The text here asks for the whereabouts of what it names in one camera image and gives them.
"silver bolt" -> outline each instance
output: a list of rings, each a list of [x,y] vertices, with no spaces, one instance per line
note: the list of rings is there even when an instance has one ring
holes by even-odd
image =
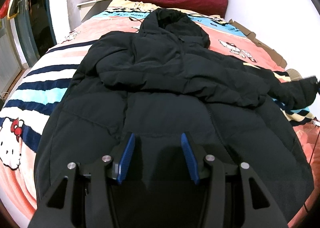
[[[74,162],[70,162],[69,164],[68,164],[68,168],[69,169],[74,169],[76,167],[76,164],[74,163]]]
[[[248,169],[250,167],[250,165],[246,162],[242,162],[240,165],[243,169]]]
[[[109,155],[105,155],[102,157],[103,162],[109,162],[110,160],[111,160],[111,156],[109,156]]]
[[[207,161],[214,161],[216,158],[214,157],[214,155],[206,155],[205,156],[205,159],[207,160]]]

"striped blanket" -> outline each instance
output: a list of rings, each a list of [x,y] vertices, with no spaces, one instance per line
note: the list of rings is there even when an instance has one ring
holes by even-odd
[[[27,218],[31,219],[36,209],[33,165],[41,134],[78,65],[103,34],[113,30],[137,32],[141,20],[156,8],[152,4],[113,0],[106,11],[83,23],[50,49],[0,111],[0,184]],[[181,11],[209,34],[211,50],[242,59],[248,66],[271,69],[281,82],[290,81],[262,48],[219,16]],[[293,125],[314,118],[308,109],[290,112],[284,105],[280,109]]]

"jacket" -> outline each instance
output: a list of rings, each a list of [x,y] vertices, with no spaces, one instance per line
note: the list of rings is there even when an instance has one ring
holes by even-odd
[[[151,216],[162,208],[159,227],[196,227],[205,189],[190,181],[180,144],[188,131],[221,161],[249,163],[290,221],[311,194],[313,177],[271,96],[302,109],[314,101],[317,80],[282,84],[270,70],[209,45],[186,14],[168,9],[151,12],[138,33],[103,35],[44,128],[35,161],[37,201],[69,162],[91,163],[133,132],[127,180],[113,190],[120,222],[155,227]]]

